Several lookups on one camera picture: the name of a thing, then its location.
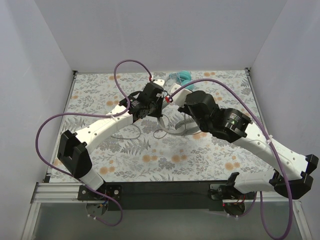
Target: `white enclosure wall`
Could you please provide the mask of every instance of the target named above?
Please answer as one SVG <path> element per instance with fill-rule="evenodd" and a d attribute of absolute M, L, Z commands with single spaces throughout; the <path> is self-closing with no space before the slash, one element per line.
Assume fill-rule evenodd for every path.
<path fill-rule="evenodd" d="M 20 239 L 36 181 L 40 124 L 64 110 L 72 71 L 33 0 L 0 0 L 0 239 Z M 60 119 L 43 132 L 50 159 Z"/>
<path fill-rule="evenodd" d="M 251 67 L 287 0 L 35 0 L 73 70 Z M 141 67 L 126 64 L 121 71 Z"/>
<path fill-rule="evenodd" d="M 288 0 L 252 67 L 268 131 L 285 146 L 320 156 L 320 1 Z M 302 207 L 320 239 L 320 169 Z"/>

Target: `glass panel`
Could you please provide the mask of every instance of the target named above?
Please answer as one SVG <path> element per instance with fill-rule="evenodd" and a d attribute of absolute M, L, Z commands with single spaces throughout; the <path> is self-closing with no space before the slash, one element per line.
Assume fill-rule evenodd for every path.
<path fill-rule="evenodd" d="M 287 202 L 266 202 L 265 217 L 275 236 L 284 233 L 288 222 Z M 105 220 L 116 222 L 119 212 L 106 212 Z M 260 218 L 260 204 L 250 214 L 235 220 L 207 210 L 126 210 L 116 227 L 105 226 L 87 217 L 84 203 L 42 203 L 35 240 L 269 240 Z M 302 239 L 296 220 L 287 239 Z"/>

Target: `floral pattern surface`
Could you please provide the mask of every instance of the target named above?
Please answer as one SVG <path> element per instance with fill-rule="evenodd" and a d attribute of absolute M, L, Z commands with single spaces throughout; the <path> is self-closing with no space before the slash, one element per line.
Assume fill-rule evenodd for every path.
<path fill-rule="evenodd" d="M 168 74 L 155 72 L 153 75 L 155 79 L 165 79 Z M 191 76 L 193 80 L 214 78 L 225 83 L 260 117 L 244 70 L 192 71 Z M 127 94 L 142 90 L 148 81 L 146 73 L 119 73 L 117 78 Z M 221 108 L 235 108 L 249 115 L 220 85 L 200 82 L 195 84 L 194 90 L 212 94 Z M 113 74 L 78 74 L 67 112 L 105 115 L 123 98 Z M 163 110 L 168 116 L 166 124 L 169 128 L 174 128 L 177 122 L 184 119 L 177 109 L 176 105 L 171 104 Z M 74 132 L 96 120 L 93 117 L 66 116 L 62 131 L 69 129 Z M 93 168 L 106 182 L 226 180 L 232 172 L 255 173 L 270 167 L 247 150 L 209 133 L 200 132 L 190 136 L 168 134 L 156 139 L 154 136 L 160 138 L 164 132 L 155 132 L 160 129 L 155 118 L 146 117 L 135 125 L 137 127 L 130 125 L 121 129 L 113 135 L 116 138 L 109 137 L 90 155 Z M 53 164 L 66 171 L 58 159 Z M 53 169 L 50 182 L 67 183 L 75 180 Z"/>

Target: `purple wire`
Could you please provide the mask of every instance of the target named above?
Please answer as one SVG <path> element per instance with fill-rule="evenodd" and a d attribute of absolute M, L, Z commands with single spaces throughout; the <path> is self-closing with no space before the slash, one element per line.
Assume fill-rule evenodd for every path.
<path fill-rule="evenodd" d="M 192 81 L 192 82 L 189 82 L 185 85 L 183 85 L 182 87 L 180 87 L 179 89 L 177 89 L 176 91 L 174 91 L 170 97 L 169 97 L 169 100 L 171 100 L 173 98 L 174 95 L 176 95 L 179 91 L 181 91 L 182 89 L 186 88 L 187 86 L 190 86 L 192 84 L 196 84 L 196 83 L 200 83 L 200 82 L 213 82 L 213 83 L 216 83 L 216 84 L 219 84 L 221 85 L 222 87 L 224 87 L 225 89 L 227 89 L 238 101 L 239 103 L 241 103 L 241 105 L 247 110 L 247 112 L 252 116 L 252 118 L 254 119 L 254 121 L 256 122 L 256 124 L 258 125 L 258 127 L 261 129 L 263 135 L 265 136 L 265 138 L 267 140 L 270 140 L 270 137 L 267 133 L 267 131 L 265 130 L 264 126 L 262 125 L 262 123 L 258 120 L 258 118 L 254 115 L 254 113 L 247 107 L 247 105 L 241 100 L 241 98 L 234 92 L 232 91 L 227 85 L 225 85 L 224 83 L 218 81 L 218 80 L 215 80 L 215 79 L 211 79 L 211 78 L 203 78 L 203 79 L 198 79 L 198 80 L 195 80 L 195 81 Z M 270 147 L 274 153 L 274 156 L 276 158 L 276 161 L 279 165 L 279 168 L 280 168 L 280 171 L 282 173 L 282 176 L 283 176 L 283 179 L 284 179 L 284 183 L 285 183 L 285 186 L 286 186 L 286 190 L 287 190 L 287 194 L 288 194 L 288 199 L 289 199 L 289 219 L 288 219 L 288 225 L 285 229 L 285 232 L 282 236 L 280 237 L 274 237 L 271 232 L 269 231 L 268 229 L 268 226 L 267 226 L 267 223 L 266 223 L 266 220 L 264 218 L 264 209 L 263 209 L 263 198 L 262 198 L 262 192 L 260 192 L 260 211 L 261 211 L 261 221 L 262 221 L 262 225 L 266 231 L 266 233 L 274 240 L 283 240 L 285 239 L 289 232 L 290 232 L 290 229 L 291 229 L 291 226 L 292 226 L 292 221 L 293 221 L 293 199 L 292 199 L 292 193 L 291 193 L 291 190 L 290 190 L 290 184 L 289 184 L 289 180 L 288 180 L 288 177 L 287 177 L 287 174 L 284 170 L 284 167 L 281 163 L 281 160 L 280 160 L 280 157 L 279 157 L 279 154 L 274 146 L 274 144 L 272 143 L 272 141 L 270 142 Z"/>
<path fill-rule="evenodd" d="M 103 193 L 101 193 L 101 192 L 98 192 L 98 191 L 96 191 L 96 190 L 93 190 L 91 187 L 89 187 L 89 186 L 87 186 L 87 185 L 85 185 L 85 187 L 86 187 L 87 189 L 89 189 L 91 192 L 94 192 L 95 194 L 99 194 L 100 196 L 105 197 L 105 198 L 113 201 L 113 202 L 118 206 L 118 208 L 120 209 L 120 219 L 119 219 L 116 223 L 106 222 L 106 221 L 103 220 L 102 218 L 96 217 L 95 215 L 92 215 L 92 214 L 90 214 L 90 217 L 95 218 L 95 219 L 97 219 L 98 221 L 100 221 L 101 223 L 103 223 L 103 224 L 105 224 L 105 225 L 107 225 L 107 226 L 110 226 L 110 227 L 117 226 L 119 223 L 121 223 L 122 218 L 123 218 L 123 216 L 124 216 L 124 210 L 122 209 L 120 203 L 117 202 L 117 200 L 113 199 L 113 198 L 110 197 L 110 196 L 107 196 L 107 195 L 105 195 L 105 194 L 103 194 Z"/>
<path fill-rule="evenodd" d="M 134 62 L 134 63 L 140 64 L 140 65 L 148 72 L 148 74 L 149 74 L 149 80 L 151 80 L 151 78 L 152 78 L 152 74 L 151 74 L 151 72 L 149 71 L 149 69 L 148 69 L 143 63 L 141 63 L 141 62 L 139 62 L 139 61 L 137 61 L 137 60 L 126 59 L 126 60 L 123 60 L 123 61 L 119 62 L 119 63 L 114 67 L 113 77 L 114 77 L 114 82 L 115 82 L 117 88 L 119 89 L 119 91 L 122 93 L 122 95 L 123 95 L 123 96 L 125 97 L 125 99 L 126 99 L 127 107 L 126 107 L 125 110 L 123 110 L 122 112 L 119 112 L 119 113 L 114 114 L 113 117 L 118 117 L 118 116 L 126 113 L 126 112 L 129 110 L 129 108 L 130 108 L 130 100 L 129 100 L 128 96 L 126 95 L 126 93 L 121 89 L 121 87 L 120 87 L 120 85 L 119 85 L 119 83 L 118 83 L 118 80 L 117 80 L 117 69 L 118 69 L 118 67 L 119 67 L 121 64 L 126 63 L 126 62 Z M 37 133 L 36 133 L 36 136 L 35 136 L 35 151 L 36 151 L 36 153 L 38 154 L 39 158 L 42 160 L 42 162 L 44 162 L 44 163 L 45 163 L 46 165 L 48 165 L 49 167 L 51 167 L 51 168 L 53 168 L 53 169 L 55 169 L 55 170 L 57 170 L 57 171 L 59 171 L 59 172 L 61 172 L 61 173 L 64 173 L 64 174 L 66 174 L 66 175 L 68 175 L 68 176 L 70 176 L 70 177 L 73 178 L 73 176 L 72 176 L 69 172 L 66 172 L 66 171 L 64 171 L 64 170 L 62 170 L 62 169 L 54 166 L 53 164 L 49 163 L 49 162 L 41 155 L 40 150 L 39 150 L 39 136 L 40 136 L 40 133 L 41 133 L 42 129 L 44 128 L 44 126 L 45 126 L 48 122 L 50 122 L 51 120 L 53 120 L 53 119 L 55 119 L 55 118 L 58 118 L 58 117 L 61 117 L 61 116 L 69 116 L 69 115 L 73 115 L 73 116 L 85 116 L 85 117 L 95 117 L 95 118 L 105 118 L 105 119 L 112 118 L 112 116 L 111 116 L 111 115 L 99 115 L 99 114 L 79 113 L 79 112 L 64 112 L 64 113 L 59 113 L 59 114 L 56 114 L 56 115 L 53 115 L 53 116 L 49 117 L 49 118 L 48 118 L 47 120 L 45 120 L 45 121 L 41 124 L 41 126 L 39 127 L 39 129 L 38 129 L 38 131 L 37 131 Z M 92 188 L 90 188 L 90 187 L 87 186 L 87 185 L 85 185 L 85 187 L 86 187 L 87 189 L 89 189 L 90 191 L 92 191 L 92 192 L 94 192 L 94 193 L 96 193 L 96 194 L 99 194 L 100 196 L 103 196 L 103 197 L 105 197 L 105 198 L 113 201 L 113 202 L 119 207 L 119 209 L 120 209 L 120 211 L 121 211 L 120 219 L 119 219 L 119 221 L 116 222 L 116 223 L 108 223 L 108 222 L 104 221 L 103 219 L 101 219 L 101 218 L 99 218 L 99 217 L 96 217 L 96 219 L 97 219 L 98 221 L 100 221 L 100 222 L 108 225 L 108 226 L 112 226 L 112 227 L 113 227 L 113 226 L 118 225 L 118 224 L 122 221 L 122 218 L 123 218 L 123 209 L 122 209 L 121 205 L 120 205 L 115 199 L 113 199 L 112 197 L 109 197 L 109 196 L 107 196 L 107 195 L 105 195 L 105 194 L 103 194 L 103 193 L 101 193 L 101 192 L 98 192 L 98 191 L 96 191 L 96 190 L 93 190 Z"/>

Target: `purple cable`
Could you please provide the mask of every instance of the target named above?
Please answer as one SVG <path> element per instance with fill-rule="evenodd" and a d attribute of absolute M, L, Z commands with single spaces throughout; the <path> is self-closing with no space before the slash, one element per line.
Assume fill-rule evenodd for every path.
<path fill-rule="evenodd" d="M 89 186 L 87 186 L 87 185 L 85 185 L 85 187 L 86 187 L 87 189 L 89 189 L 91 192 L 94 192 L 95 194 L 99 194 L 100 196 L 105 197 L 105 198 L 113 201 L 113 202 L 118 206 L 118 208 L 120 209 L 120 219 L 119 219 L 116 223 L 108 223 L 108 222 L 106 222 L 105 220 L 103 220 L 102 218 L 96 217 L 95 215 L 92 215 L 92 214 L 89 214 L 90 217 L 95 218 L 95 219 L 97 219 L 99 222 L 101 222 L 101 223 L 103 223 L 103 224 L 105 224 L 105 225 L 107 225 L 107 226 L 110 226 L 110 227 L 117 226 L 119 223 L 121 223 L 122 218 L 123 218 L 123 216 L 124 216 L 124 210 L 122 209 L 120 203 L 117 202 L 117 200 L 113 199 L 113 198 L 110 197 L 110 196 L 107 196 L 107 195 L 105 195 L 105 194 L 103 194 L 103 193 L 101 193 L 101 192 L 98 192 L 98 191 L 96 191 L 96 190 L 93 190 L 91 187 L 89 187 Z"/>
<path fill-rule="evenodd" d="M 198 80 L 195 80 L 195 81 L 192 81 L 192 82 L 189 82 L 185 85 L 183 85 L 182 87 L 180 87 L 179 89 L 177 89 L 175 92 L 173 92 L 170 97 L 169 97 L 169 100 L 172 99 L 172 97 L 174 95 L 176 95 L 179 91 L 181 91 L 182 89 L 186 88 L 187 86 L 190 86 L 192 84 L 196 84 L 196 83 L 200 83 L 200 82 L 213 82 L 213 83 L 216 83 L 216 84 L 219 84 L 221 85 L 222 87 L 224 87 L 225 89 L 227 89 L 238 101 L 239 103 L 241 103 L 241 105 L 247 110 L 247 112 L 252 116 L 252 118 L 254 119 L 254 121 L 256 122 L 256 124 L 258 125 L 258 127 L 261 129 L 263 135 L 265 136 L 265 138 L 267 140 L 270 140 L 270 137 L 267 133 L 267 131 L 265 130 L 264 126 L 262 125 L 262 123 L 258 120 L 258 118 L 254 115 L 254 113 L 247 107 L 247 105 L 241 100 L 241 98 L 234 92 L 232 91 L 227 85 L 225 85 L 224 83 L 218 81 L 218 80 L 215 80 L 215 79 L 210 79 L 210 78 L 203 78 L 203 79 L 198 79 Z M 283 179 L 284 179 L 284 183 L 285 183 L 285 186 L 286 186 L 286 190 L 287 190 L 287 194 L 288 194 L 288 199 L 289 199 L 289 219 L 288 219 L 288 225 L 286 227 L 286 230 L 284 232 L 284 234 L 280 237 L 274 237 L 272 236 L 272 234 L 270 233 L 269 229 L 268 229 L 268 226 L 267 226 L 267 223 L 265 221 L 265 218 L 264 218 L 264 209 L 263 209 L 263 198 L 262 198 L 262 192 L 260 192 L 260 211 L 261 211 L 261 221 L 262 221 L 262 224 L 263 224 L 263 227 L 266 231 L 266 233 L 274 240 L 283 240 L 285 239 L 289 232 L 290 232 L 290 229 L 291 229 L 291 226 L 292 226 L 292 221 L 293 221 L 293 199 L 292 199 L 292 193 L 291 193 L 291 190 L 290 190 L 290 184 L 289 184 L 289 180 L 288 180 L 288 177 L 287 177 L 287 174 L 284 170 L 284 167 L 281 163 L 281 160 L 280 160 L 280 157 L 279 157 L 279 154 L 274 146 L 274 144 L 272 143 L 272 141 L 270 142 L 270 147 L 274 153 L 274 156 L 276 158 L 276 161 L 279 165 L 279 168 L 280 168 L 280 171 L 282 173 L 282 176 L 283 176 Z"/>
<path fill-rule="evenodd" d="M 127 107 L 126 107 L 125 110 L 123 110 L 122 112 L 119 112 L 119 113 L 114 114 L 113 117 L 118 117 L 118 116 L 126 113 L 126 112 L 129 110 L 129 108 L 130 108 L 130 100 L 129 100 L 128 96 L 126 95 L 126 93 L 121 89 L 121 87 L 120 87 L 120 85 L 119 85 L 119 83 L 118 83 L 118 80 L 117 80 L 117 69 L 118 69 L 118 67 L 119 67 L 121 64 L 126 63 L 126 62 L 134 62 L 134 63 L 140 64 L 140 65 L 148 72 L 148 74 L 149 74 L 149 80 L 151 80 L 151 78 L 152 78 L 152 74 L 151 74 L 151 72 L 149 71 L 149 69 L 148 69 L 143 63 L 141 63 L 141 62 L 139 62 L 139 61 L 137 61 L 137 60 L 126 59 L 126 60 L 123 60 L 123 61 L 119 62 L 119 63 L 115 66 L 115 68 L 114 68 L 114 70 L 113 70 L 113 77 L 114 77 L 114 82 L 115 82 L 117 88 L 119 89 L 119 91 L 122 93 L 122 95 L 123 95 L 123 96 L 125 97 L 125 99 L 126 99 Z M 35 151 L 36 151 L 36 153 L 38 154 L 39 158 L 42 160 L 42 162 L 44 162 L 44 163 L 45 163 L 46 165 L 48 165 L 49 167 L 51 167 L 51 168 L 53 168 L 53 169 L 55 169 L 55 170 L 57 170 L 57 171 L 60 171 L 61 173 L 64 173 L 64 174 L 66 174 L 66 175 L 68 175 L 68 176 L 70 176 L 70 177 L 73 178 L 73 176 L 72 176 L 69 172 L 66 172 L 66 171 L 62 170 L 62 169 L 60 169 L 60 168 L 52 165 L 51 163 L 49 163 L 47 160 L 45 160 L 45 158 L 41 155 L 40 150 L 39 150 L 39 136 L 40 136 L 40 133 L 41 133 L 42 129 L 44 128 L 44 126 L 45 126 L 48 122 L 50 122 L 51 120 L 53 120 L 53 119 L 55 119 L 55 118 L 57 118 L 57 117 L 69 116 L 69 115 L 73 115 L 73 116 L 85 116 L 85 117 L 95 117 L 95 118 L 105 118 L 105 119 L 109 119 L 109 118 L 111 118 L 112 116 L 111 116 L 111 115 L 89 114 L 89 113 L 78 113 L 78 112 L 64 112 L 64 113 L 59 113 L 59 114 L 56 114 L 56 115 L 53 115 L 53 116 L 49 117 L 49 118 L 48 118 L 47 120 L 45 120 L 45 121 L 41 124 L 41 126 L 39 127 L 39 129 L 38 129 L 38 131 L 37 131 L 37 133 L 36 133 L 36 136 L 35 136 Z M 101 193 L 101 192 L 95 191 L 95 190 L 93 190 L 92 188 L 90 188 L 90 187 L 87 186 L 87 185 L 85 185 L 85 187 L 86 187 L 87 189 L 89 189 L 90 191 L 92 191 L 92 192 L 94 192 L 94 193 L 96 193 L 96 194 L 99 194 L 100 196 L 103 196 L 103 197 L 105 197 L 105 198 L 113 201 L 113 202 L 119 207 L 119 209 L 120 209 L 120 211 L 121 211 L 120 219 L 119 219 L 119 221 L 116 222 L 116 223 L 108 223 L 108 222 L 102 220 L 102 219 L 99 218 L 99 217 L 96 217 L 96 219 L 99 220 L 100 222 L 108 225 L 108 226 L 112 226 L 112 227 L 113 227 L 113 226 L 118 225 L 118 224 L 122 221 L 122 218 L 123 218 L 123 209 L 122 209 L 121 205 L 120 205 L 115 199 L 113 199 L 112 197 L 109 197 L 109 196 L 107 196 L 107 195 L 105 195 L 105 194 L 103 194 L 103 193 Z"/>

